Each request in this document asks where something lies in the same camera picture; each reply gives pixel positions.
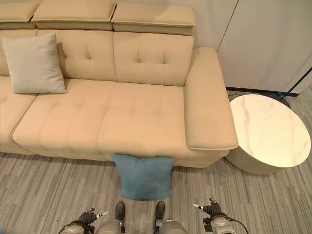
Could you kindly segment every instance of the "ribbed table base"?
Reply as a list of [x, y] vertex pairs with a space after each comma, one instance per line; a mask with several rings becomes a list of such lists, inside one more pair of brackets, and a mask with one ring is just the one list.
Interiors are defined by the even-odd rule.
[[231, 150], [225, 158], [236, 167], [253, 174], [264, 175], [283, 169], [283, 167], [275, 167], [255, 159], [239, 146]]

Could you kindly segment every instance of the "leg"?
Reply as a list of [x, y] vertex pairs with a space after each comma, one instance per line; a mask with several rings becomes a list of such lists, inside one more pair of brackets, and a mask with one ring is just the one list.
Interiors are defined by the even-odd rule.
[[103, 223], [96, 234], [121, 234], [125, 233], [124, 219], [126, 214], [125, 204], [119, 202], [115, 209], [115, 219]]
[[166, 206], [162, 201], [156, 206], [154, 234], [187, 234], [179, 222], [163, 220]]

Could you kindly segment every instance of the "headrest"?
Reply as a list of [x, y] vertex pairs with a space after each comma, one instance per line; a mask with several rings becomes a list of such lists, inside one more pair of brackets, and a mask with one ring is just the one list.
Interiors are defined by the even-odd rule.
[[188, 6], [121, 2], [112, 22], [117, 32], [192, 35], [195, 14]]
[[34, 2], [0, 3], [0, 29], [36, 28], [30, 19], [37, 7]]
[[112, 30], [112, 0], [44, 1], [32, 21], [40, 29]]

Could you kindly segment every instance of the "striped carpet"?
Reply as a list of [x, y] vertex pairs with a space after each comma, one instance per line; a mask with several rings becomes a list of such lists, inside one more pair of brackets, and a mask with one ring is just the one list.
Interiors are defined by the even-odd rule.
[[[288, 101], [312, 136], [312, 87]], [[164, 200], [165, 217], [181, 222], [189, 234], [204, 234], [205, 215], [192, 204], [207, 204], [213, 196], [251, 234], [312, 234], [311, 180], [311, 155], [272, 175], [243, 172], [225, 159], [205, 169], [174, 167], [174, 195]], [[125, 199], [118, 194], [120, 185], [111, 162], [1, 153], [0, 227], [6, 234], [57, 234], [88, 208], [108, 210], [113, 217], [115, 204], [124, 201], [126, 233], [151, 234], [157, 201]], [[97, 220], [96, 228], [108, 218]]]

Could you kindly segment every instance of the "beige pillow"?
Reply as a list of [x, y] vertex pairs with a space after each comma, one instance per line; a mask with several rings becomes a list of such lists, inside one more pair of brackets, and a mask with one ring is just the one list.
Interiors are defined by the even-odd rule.
[[13, 93], [66, 93], [55, 33], [2, 37]]

